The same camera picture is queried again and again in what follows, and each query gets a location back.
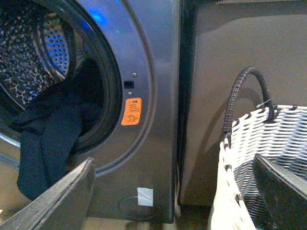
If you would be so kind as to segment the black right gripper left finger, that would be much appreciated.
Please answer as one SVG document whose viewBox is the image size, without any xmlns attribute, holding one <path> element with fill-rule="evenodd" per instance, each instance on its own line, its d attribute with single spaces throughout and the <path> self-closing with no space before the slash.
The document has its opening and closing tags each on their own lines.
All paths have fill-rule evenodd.
<svg viewBox="0 0 307 230">
<path fill-rule="evenodd" d="M 92 199 L 94 159 L 88 158 L 32 203 L 0 225 L 2 230 L 80 230 Z"/>
</svg>

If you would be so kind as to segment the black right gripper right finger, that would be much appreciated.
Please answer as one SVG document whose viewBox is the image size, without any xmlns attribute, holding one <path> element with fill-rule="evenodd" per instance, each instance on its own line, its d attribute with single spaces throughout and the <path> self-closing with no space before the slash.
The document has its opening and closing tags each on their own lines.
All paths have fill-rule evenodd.
<svg viewBox="0 0 307 230">
<path fill-rule="evenodd" d="M 307 182 L 268 158 L 256 154 L 253 174 L 257 189 L 280 230 L 307 228 Z"/>
</svg>

